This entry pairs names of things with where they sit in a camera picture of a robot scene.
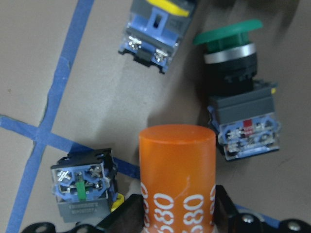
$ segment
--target green contact element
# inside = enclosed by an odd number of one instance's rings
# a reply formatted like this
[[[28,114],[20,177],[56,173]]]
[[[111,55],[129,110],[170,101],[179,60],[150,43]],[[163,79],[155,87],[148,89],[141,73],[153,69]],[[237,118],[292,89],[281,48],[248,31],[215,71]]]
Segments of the green contact element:
[[[76,182],[76,187],[79,200],[86,200],[86,187],[84,181]]]
[[[262,27],[260,20],[251,19],[199,34],[193,43],[195,45],[206,43],[209,53],[219,52],[248,44],[248,32]]]

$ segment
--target yellow plastic part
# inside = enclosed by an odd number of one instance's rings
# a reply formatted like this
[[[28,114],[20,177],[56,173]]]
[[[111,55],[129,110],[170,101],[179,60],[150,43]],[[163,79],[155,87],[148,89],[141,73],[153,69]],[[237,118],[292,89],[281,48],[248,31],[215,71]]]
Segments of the yellow plastic part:
[[[276,88],[271,89],[271,94],[273,95],[276,92]]]
[[[175,16],[182,16],[182,17],[188,17],[189,11],[186,11],[176,4],[168,1],[168,0],[147,0],[150,4],[153,6],[156,6],[158,8],[161,8],[164,11],[167,11],[171,15]]]
[[[124,195],[118,193],[117,200],[112,204],[111,212],[115,211],[124,202]]]

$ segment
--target orange bottle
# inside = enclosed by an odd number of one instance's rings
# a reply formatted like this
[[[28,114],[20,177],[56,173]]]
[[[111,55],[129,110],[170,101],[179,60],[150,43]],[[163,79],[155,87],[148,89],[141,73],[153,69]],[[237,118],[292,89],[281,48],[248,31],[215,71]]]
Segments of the orange bottle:
[[[159,125],[139,134],[144,233],[211,233],[216,137],[194,125]]]

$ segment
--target metal bolt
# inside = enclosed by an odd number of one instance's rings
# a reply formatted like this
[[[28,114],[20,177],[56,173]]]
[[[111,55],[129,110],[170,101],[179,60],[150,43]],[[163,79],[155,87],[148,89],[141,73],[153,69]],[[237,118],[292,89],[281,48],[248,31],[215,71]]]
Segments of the metal bolt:
[[[290,230],[295,231],[295,232],[298,232],[301,230],[300,225],[294,221],[289,222],[287,226]]]
[[[254,221],[254,217],[251,215],[243,215],[242,220],[247,223],[252,223]]]
[[[35,229],[35,233],[44,233],[47,229],[48,227],[46,225],[42,225]]]
[[[82,227],[77,230],[77,233],[88,233],[88,232],[89,231],[87,227]]]

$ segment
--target cardboard surface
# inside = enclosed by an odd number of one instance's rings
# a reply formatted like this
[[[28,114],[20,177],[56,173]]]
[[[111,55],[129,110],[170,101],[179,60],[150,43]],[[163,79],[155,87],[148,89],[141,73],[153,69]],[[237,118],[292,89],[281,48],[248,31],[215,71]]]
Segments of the cardboard surface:
[[[76,3],[1,3],[0,115],[39,125]],[[311,2],[201,1],[165,75],[134,62],[129,54],[117,53],[130,5],[125,0],[94,2],[52,133],[94,149],[112,147],[118,159],[139,165],[140,130],[165,123],[207,124],[200,87],[205,77],[203,47],[192,45],[194,36],[256,17],[264,24],[250,33],[258,50],[256,78],[278,82],[281,150],[230,163],[218,154],[217,183],[239,205],[276,219],[310,221]],[[1,202],[10,203],[1,206],[4,232],[33,147],[30,139],[2,128],[0,140],[1,176],[6,177]],[[53,222],[58,231],[71,227],[62,222],[50,190],[49,167],[64,155],[59,149],[45,149],[22,228],[43,220]],[[17,175],[7,176],[11,164],[18,164]],[[118,174],[118,182],[124,194],[139,192],[138,180]]]

